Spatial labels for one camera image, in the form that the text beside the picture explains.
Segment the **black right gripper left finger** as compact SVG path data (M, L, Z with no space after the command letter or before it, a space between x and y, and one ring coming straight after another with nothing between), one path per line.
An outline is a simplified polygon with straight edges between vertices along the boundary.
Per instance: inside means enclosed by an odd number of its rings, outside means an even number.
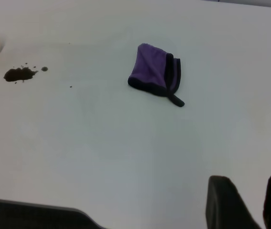
M228 177L211 176L206 200L208 229L259 229L236 186Z

